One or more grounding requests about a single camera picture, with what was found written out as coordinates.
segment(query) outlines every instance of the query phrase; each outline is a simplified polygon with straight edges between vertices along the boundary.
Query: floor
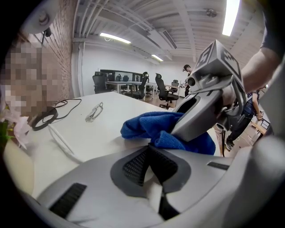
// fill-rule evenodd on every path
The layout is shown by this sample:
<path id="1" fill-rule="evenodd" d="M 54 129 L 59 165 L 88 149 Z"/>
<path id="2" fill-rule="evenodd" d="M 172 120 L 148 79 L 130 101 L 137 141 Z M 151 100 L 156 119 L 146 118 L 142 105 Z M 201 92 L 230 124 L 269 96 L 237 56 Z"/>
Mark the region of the floor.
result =
<path id="1" fill-rule="evenodd" d="M 179 104 L 180 102 L 183 101 L 183 97 L 180 97 L 179 100 L 177 100 L 176 102 L 173 101 L 172 104 L 169 104 L 170 107 L 175 108 L 175 104 Z M 158 98 L 158 94 L 155 94 L 154 99 L 152 99 L 152 96 L 146 96 L 146 100 L 145 102 L 155 105 L 155 106 L 159 106 L 160 104 L 166 104 L 165 102 L 161 101 Z M 220 129 L 218 129 L 216 126 L 214 126 L 215 130 L 216 130 L 216 135 L 219 141 L 219 145 L 220 145 L 220 150 L 222 150 L 222 135 L 220 133 Z M 230 135 L 230 131 L 226 132 L 226 138 Z M 225 156 L 226 157 L 235 157 L 236 153 L 238 152 L 238 150 L 240 148 L 244 148 L 244 147 L 248 147 L 248 146 L 252 146 L 256 140 L 256 138 L 258 138 L 258 136 L 256 135 L 256 130 L 254 127 L 251 126 L 247 126 L 247 128 L 245 129 L 245 131 L 241 134 L 240 137 L 238 137 L 235 141 L 234 144 L 235 146 L 233 147 L 233 149 L 229 152 L 226 147 L 225 147 Z"/>

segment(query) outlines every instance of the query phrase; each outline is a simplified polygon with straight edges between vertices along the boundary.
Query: blue microfiber towel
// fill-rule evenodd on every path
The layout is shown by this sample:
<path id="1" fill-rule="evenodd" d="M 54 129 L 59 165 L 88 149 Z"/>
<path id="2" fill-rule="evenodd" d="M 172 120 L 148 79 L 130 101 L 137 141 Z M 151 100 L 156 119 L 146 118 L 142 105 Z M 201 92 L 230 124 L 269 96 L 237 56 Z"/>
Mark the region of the blue microfiber towel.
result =
<path id="1" fill-rule="evenodd" d="M 183 113 L 148 112 L 124 122 L 121 134 L 123 138 L 150 138 L 157 148 L 180 149 L 200 154 L 213 155 L 215 143 L 207 132 L 185 142 L 169 134 Z"/>

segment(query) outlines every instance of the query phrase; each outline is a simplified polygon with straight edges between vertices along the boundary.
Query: ceiling light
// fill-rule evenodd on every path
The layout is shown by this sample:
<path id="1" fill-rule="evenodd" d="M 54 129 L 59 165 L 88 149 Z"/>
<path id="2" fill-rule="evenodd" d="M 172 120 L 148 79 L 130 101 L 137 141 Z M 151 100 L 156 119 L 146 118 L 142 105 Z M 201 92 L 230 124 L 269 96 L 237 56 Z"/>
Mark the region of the ceiling light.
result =
<path id="1" fill-rule="evenodd" d="M 119 38 L 119 37 L 115 37 L 115 36 L 107 34 L 107 33 L 101 33 L 100 36 L 108 37 L 108 38 L 111 38 L 111 39 L 114 39 L 114 40 L 118 40 L 118 41 L 124 42 L 126 44 L 130 44 L 130 42 L 125 40 L 125 39 L 122 39 L 122 38 Z"/>
<path id="2" fill-rule="evenodd" d="M 159 61 L 163 61 L 161 58 L 159 58 L 158 56 L 156 56 L 156 55 L 151 55 L 153 58 L 156 58 L 157 60 L 159 60 Z"/>
<path id="3" fill-rule="evenodd" d="M 230 36 L 236 21 L 240 0 L 227 0 L 226 17 L 224 19 L 223 35 Z"/>

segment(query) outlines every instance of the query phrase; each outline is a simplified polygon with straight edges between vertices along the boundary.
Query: white table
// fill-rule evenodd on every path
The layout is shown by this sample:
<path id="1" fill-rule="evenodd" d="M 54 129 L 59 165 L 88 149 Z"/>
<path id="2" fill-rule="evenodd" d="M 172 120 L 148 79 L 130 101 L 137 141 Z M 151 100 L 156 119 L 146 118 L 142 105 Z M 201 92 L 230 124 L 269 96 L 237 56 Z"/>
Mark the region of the white table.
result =
<path id="1" fill-rule="evenodd" d="M 121 92 L 121 86 L 125 86 L 125 85 L 140 85 L 142 82 L 141 81 L 106 81 L 105 84 L 108 85 L 115 85 L 117 86 L 117 93 L 119 94 Z M 150 83 L 147 82 L 146 86 L 152 86 L 152 98 L 154 98 L 155 95 L 155 83 Z"/>
<path id="2" fill-rule="evenodd" d="M 92 122 L 85 117 L 100 102 L 104 110 Z M 69 101 L 58 108 L 58 116 L 66 115 L 78 101 Z M 60 121 L 52 123 L 64 137 L 80 160 L 87 161 L 126 149 L 145 146 L 149 139 L 124 140 L 121 137 L 123 123 L 133 117 L 150 111 L 165 111 L 157 106 L 115 93 L 103 93 L 82 97 L 81 104 Z M 210 134 L 219 150 L 215 132 Z M 73 162 L 51 137 L 48 128 L 28 133 L 30 143 L 27 154 L 31 156 L 35 167 L 35 183 L 32 196 L 38 195 L 52 182 L 78 166 Z"/>

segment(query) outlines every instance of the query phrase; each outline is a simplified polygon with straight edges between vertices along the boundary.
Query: shoe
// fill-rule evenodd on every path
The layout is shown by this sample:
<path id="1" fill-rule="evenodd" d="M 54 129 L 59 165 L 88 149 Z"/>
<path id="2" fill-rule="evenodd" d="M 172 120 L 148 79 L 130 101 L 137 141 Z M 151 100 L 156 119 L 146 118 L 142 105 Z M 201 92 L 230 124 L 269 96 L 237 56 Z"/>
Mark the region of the shoe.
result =
<path id="1" fill-rule="evenodd" d="M 233 146 L 234 146 L 233 143 L 231 143 L 228 140 L 226 140 L 225 145 L 226 145 L 226 148 L 227 148 L 228 151 L 231 151 Z"/>

